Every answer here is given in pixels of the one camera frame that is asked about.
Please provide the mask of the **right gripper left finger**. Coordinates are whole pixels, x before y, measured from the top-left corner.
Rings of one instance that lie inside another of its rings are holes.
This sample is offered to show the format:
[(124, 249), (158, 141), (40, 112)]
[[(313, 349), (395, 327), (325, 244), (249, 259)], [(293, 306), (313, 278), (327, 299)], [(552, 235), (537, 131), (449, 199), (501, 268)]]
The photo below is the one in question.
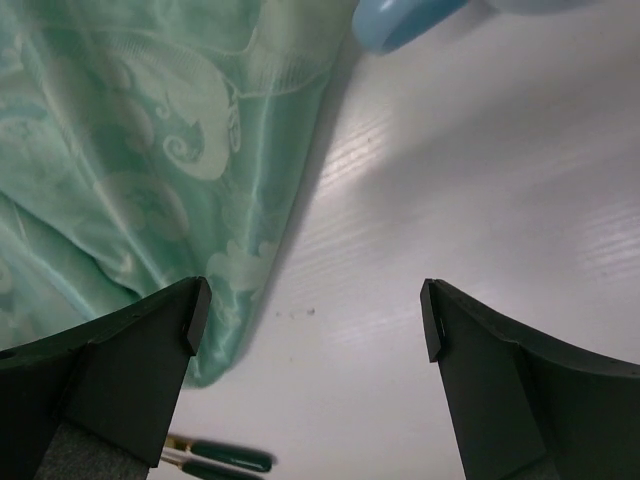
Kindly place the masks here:
[(146, 478), (159, 463), (210, 301), (205, 278), (186, 278), (2, 351), (2, 478)]

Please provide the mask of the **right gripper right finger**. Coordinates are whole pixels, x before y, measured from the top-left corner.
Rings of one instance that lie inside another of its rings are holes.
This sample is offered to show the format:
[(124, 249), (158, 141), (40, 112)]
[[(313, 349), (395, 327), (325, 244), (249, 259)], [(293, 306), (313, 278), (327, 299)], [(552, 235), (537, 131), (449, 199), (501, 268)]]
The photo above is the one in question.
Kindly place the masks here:
[(638, 365), (535, 330), (443, 280), (426, 280), (420, 301), (466, 478), (638, 478)]

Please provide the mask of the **green patterned cloth placemat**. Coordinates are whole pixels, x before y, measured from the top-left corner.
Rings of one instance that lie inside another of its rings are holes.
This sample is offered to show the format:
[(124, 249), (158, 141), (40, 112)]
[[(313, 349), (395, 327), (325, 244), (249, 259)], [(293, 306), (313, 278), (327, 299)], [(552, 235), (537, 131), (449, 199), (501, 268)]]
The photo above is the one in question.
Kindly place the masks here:
[(212, 289), (185, 385), (235, 362), (351, 1), (5, 1), (1, 344)]

